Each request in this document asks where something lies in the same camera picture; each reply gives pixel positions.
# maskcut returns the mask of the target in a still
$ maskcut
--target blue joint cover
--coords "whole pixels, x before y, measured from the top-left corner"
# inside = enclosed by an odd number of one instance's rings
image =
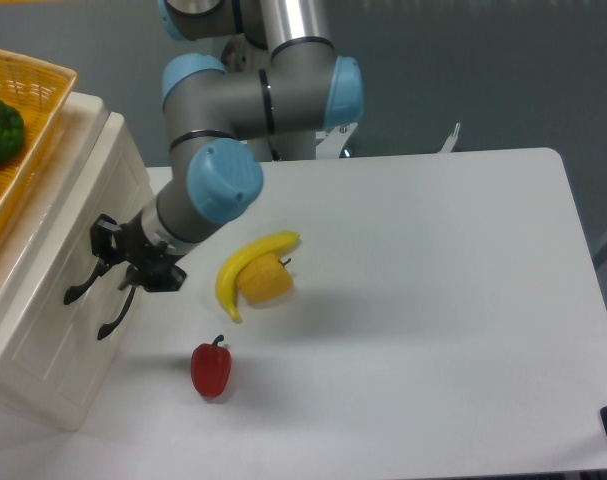
[[[352,57],[338,57],[325,108],[323,128],[357,122],[363,116],[365,100],[359,64]]]
[[[201,55],[200,53],[187,53],[176,57],[168,63],[165,70],[163,70],[163,77],[161,79],[163,106],[165,106],[165,100],[172,89],[183,79],[204,70],[219,70],[227,73],[225,66],[218,58],[211,55]]]
[[[165,0],[157,0],[156,3],[159,7],[159,12],[161,13],[161,18],[163,19],[163,24],[165,25],[165,30],[167,30],[167,33],[170,34],[170,37],[179,42],[187,40],[187,38],[185,38],[181,32],[179,32],[176,25],[174,25],[174,22],[170,18],[170,14],[167,12],[167,4],[165,3]]]
[[[263,189],[263,169],[241,142],[220,138],[205,144],[187,169],[187,193],[210,222],[224,224],[241,216]]]

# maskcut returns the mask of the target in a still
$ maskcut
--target banana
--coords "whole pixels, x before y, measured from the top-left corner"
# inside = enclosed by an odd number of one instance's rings
[[[274,252],[282,255],[299,241],[297,232],[283,230],[248,243],[228,258],[216,277],[216,298],[236,323],[241,323],[241,316],[236,309],[236,277],[245,266],[259,255]]]

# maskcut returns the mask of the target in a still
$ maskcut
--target yellow basket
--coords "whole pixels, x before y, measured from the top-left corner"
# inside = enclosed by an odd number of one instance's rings
[[[44,167],[44,147],[75,82],[73,70],[0,50],[0,100],[15,107],[25,123],[22,150],[0,166],[0,240]]]

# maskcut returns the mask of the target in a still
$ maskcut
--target white drawer unit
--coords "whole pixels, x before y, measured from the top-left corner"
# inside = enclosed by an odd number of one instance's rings
[[[96,339],[125,302],[127,291],[117,289],[125,266],[70,305],[63,296],[96,263],[89,238],[96,218],[126,222],[152,190],[121,115],[108,116],[100,99],[79,94],[62,115],[53,157],[0,255],[0,407],[76,429],[132,316]]]

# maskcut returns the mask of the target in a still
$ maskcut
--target white table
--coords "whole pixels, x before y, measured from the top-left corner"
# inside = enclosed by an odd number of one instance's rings
[[[607,468],[607,315],[550,150],[265,165],[238,221],[145,294],[76,433],[0,415],[0,478],[419,478]],[[169,169],[151,169],[153,186]],[[301,232],[242,325],[221,262]],[[189,378],[226,336],[223,397]]]

